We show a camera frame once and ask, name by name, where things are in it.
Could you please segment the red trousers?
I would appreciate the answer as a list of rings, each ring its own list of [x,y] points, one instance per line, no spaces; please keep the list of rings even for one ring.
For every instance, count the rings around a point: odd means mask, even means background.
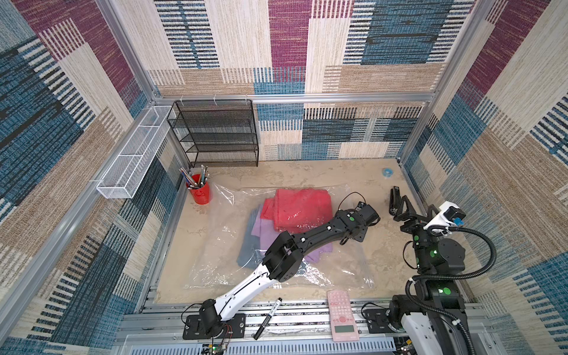
[[[277,232],[306,232],[334,217],[331,195],[325,189],[277,189],[265,200],[260,218],[270,220]]]

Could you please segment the lilac trousers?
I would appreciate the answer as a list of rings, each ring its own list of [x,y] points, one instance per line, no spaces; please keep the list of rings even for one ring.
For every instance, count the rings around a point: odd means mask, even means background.
[[[279,235],[279,232],[274,227],[271,212],[273,212],[273,201],[269,198],[260,207],[251,230],[251,251],[253,252],[263,254]],[[332,253],[332,251],[333,246],[329,244],[306,255],[305,259],[308,263],[319,263],[322,254]]]

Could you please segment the clear plastic vacuum bag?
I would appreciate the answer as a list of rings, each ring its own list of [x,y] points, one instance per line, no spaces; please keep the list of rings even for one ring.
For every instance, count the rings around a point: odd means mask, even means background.
[[[261,219],[263,204],[275,196],[273,188],[232,190],[215,184],[212,200],[206,205],[205,232],[192,237],[189,250],[195,253],[185,271],[185,289],[215,288],[227,291],[249,276],[262,262],[275,231]],[[306,257],[299,271],[283,288],[371,288],[371,270],[363,247],[350,241],[344,246],[333,242],[312,257]]]

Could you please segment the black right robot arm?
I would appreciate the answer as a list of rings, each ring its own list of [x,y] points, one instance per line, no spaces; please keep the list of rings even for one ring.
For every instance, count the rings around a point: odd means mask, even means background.
[[[411,235],[416,275],[405,284],[405,292],[395,295],[385,313],[394,332],[405,332],[418,354],[474,354],[465,302],[457,285],[460,280],[480,277],[496,263],[497,251],[489,237],[464,227],[465,212],[449,201],[429,206],[419,214],[399,187],[390,190],[389,212]],[[450,237],[461,232],[480,238],[490,251],[481,268],[466,272],[465,249]]]

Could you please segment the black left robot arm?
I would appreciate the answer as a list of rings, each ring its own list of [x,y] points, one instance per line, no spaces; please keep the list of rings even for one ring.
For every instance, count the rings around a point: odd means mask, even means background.
[[[199,316],[205,336],[217,337],[242,306],[270,286],[293,278],[307,254],[335,241],[361,243],[368,228],[379,221],[376,210],[361,201],[355,209],[337,210],[329,222],[307,232],[281,232],[248,277],[226,294],[201,303]]]

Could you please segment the grey-blue folded trousers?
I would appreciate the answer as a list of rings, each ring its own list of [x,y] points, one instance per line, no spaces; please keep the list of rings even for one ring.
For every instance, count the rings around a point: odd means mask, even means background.
[[[262,207],[258,206],[248,217],[241,250],[237,258],[237,264],[241,268],[256,269],[263,259],[260,247],[260,213]]]

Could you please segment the pink calculator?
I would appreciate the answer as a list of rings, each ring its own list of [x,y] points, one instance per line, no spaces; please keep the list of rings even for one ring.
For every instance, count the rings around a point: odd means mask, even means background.
[[[347,291],[327,292],[332,339],[336,343],[359,341],[359,331]]]

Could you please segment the black marker pen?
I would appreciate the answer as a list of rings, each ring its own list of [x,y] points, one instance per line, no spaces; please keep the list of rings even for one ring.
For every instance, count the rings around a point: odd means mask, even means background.
[[[270,321],[272,320],[273,316],[275,316],[276,311],[281,306],[283,299],[281,297],[277,298],[275,303],[273,304],[271,310],[266,315],[265,319],[261,323],[260,327],[257,329],[256,333],[253,335],[254,340],[259,340],[262,333],[265,331],[266,327],[269,325]]]

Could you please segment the red pen cup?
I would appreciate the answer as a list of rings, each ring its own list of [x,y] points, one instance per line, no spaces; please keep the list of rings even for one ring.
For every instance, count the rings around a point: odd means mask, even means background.
[[[192,190],[189,189],[194,201],[198,205],[207,205],[211,201],[211,192],[209,182],[204,188]]]

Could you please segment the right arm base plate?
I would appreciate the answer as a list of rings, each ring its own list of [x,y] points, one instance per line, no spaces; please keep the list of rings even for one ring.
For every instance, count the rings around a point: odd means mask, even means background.
[[[370,334],[391,334],[393,330],[389,326],[390,322],[386,314],[386,309],[364,309],[363,317],[366,321]]]

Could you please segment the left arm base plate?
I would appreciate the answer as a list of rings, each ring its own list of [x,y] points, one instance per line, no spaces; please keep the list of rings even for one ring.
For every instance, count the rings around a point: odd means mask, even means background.
[[[188,315],[183,327],[183,340],[242,339],[246,327],[246,315],[237,313],[228,321],[202,320],[200,315]]]

